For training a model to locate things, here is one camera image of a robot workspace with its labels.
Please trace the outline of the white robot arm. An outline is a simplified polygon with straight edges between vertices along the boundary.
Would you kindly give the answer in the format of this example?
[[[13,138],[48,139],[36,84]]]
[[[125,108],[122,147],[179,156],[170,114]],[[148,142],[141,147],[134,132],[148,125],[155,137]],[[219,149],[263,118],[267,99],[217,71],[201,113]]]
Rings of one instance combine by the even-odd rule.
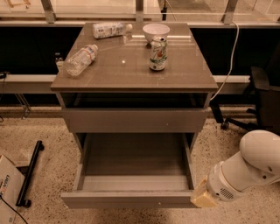
[[[245,134],[239,151],[220,161],[192,192],[196,207],[215,207],[218,201],[232,202],[254,186],[280,181],[280,136],[267,130]]]

